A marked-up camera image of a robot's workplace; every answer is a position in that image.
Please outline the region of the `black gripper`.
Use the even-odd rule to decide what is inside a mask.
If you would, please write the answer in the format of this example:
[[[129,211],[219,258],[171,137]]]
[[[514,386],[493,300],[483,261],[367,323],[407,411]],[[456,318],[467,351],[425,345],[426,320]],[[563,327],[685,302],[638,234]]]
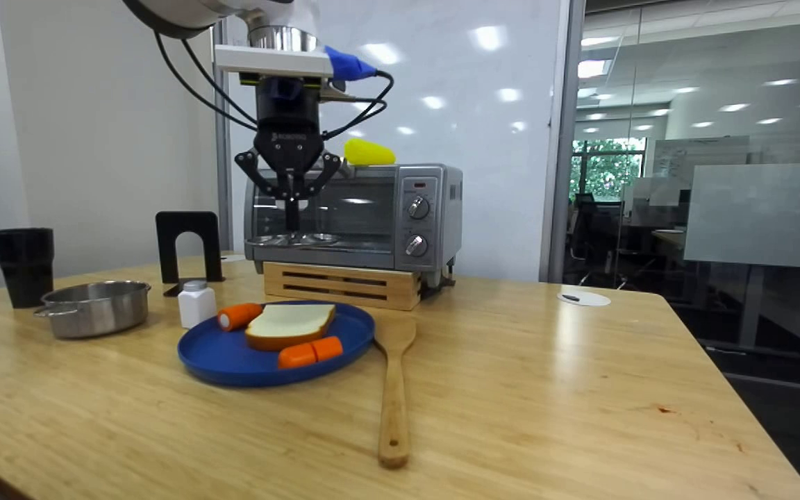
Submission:
[[[319,86],[301,77],[261,77],[256,140],[236,157],[239,170],[279,197],[279,232],[299,232],[299,201],[314,197],[339,170],[319,133]]]

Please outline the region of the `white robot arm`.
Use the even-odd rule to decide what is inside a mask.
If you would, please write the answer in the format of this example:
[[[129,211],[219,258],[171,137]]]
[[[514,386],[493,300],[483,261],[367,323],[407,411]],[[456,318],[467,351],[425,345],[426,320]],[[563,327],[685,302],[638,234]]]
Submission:
[[[160,61],[201,107],[253,133],[253,147],[232,157],[258,191],[282,202],[282,227],[299,227],[299,202],[336,173],[319,127],[322,86],[333,58],[314,36],[308,0],[121,0],[153,32]],[[239,107],[190,51],[190,40],[236,18],[244,44],[215,44],[214,65],[236,72],[256,91],[256,109]]]

